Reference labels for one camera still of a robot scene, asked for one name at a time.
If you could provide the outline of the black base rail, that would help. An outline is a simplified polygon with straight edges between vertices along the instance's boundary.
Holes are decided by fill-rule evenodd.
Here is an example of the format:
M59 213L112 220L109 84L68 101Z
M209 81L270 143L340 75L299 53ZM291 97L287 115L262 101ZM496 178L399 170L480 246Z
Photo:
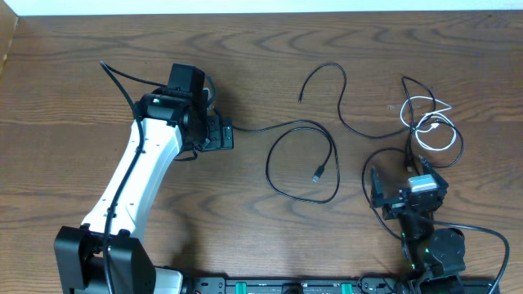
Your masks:
M185 278L181 294L388 294L499 293L498 286L479 279L439 278L421 283L365 275L349 279Z

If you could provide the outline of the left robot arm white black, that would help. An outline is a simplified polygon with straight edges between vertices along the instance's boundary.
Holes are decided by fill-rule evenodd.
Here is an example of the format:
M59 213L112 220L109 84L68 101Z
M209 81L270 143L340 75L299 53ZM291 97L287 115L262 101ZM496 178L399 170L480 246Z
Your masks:
M79 227L60 228L54 251L64 293L190 293L175 269L152 263L144 247L150 210L167 169L200 152L229 150L229 119L210 116L215 87L193 65L172 65L168 82L129 100L127 147L105 192Z

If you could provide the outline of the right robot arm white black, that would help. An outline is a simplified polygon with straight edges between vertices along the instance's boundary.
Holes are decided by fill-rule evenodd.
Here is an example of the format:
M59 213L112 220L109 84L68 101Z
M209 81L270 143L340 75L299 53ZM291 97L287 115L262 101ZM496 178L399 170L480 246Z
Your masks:
M435 229L431 214L443 204L449 184L424 158L423 174L392 197L384 194L378 170L371 169L371 208L384 220L397 219L401 246L413 271L396 282L397 293L463 293L459 273L466 269L465 238L459 229Z

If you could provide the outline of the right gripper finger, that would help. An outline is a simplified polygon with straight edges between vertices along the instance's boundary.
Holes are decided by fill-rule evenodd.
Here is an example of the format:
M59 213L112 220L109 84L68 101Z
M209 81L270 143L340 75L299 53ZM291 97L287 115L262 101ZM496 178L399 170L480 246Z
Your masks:
M447 181L444 180L438 172L436 172L435 168L428 162L428 160L423 157L420 157L419 160L422 165L424 174L432 176L439 189L447 189Z
M384 205L385 197L380 183L378 170L376 167L371 168L371 197L369 206L371 208L379 208Z

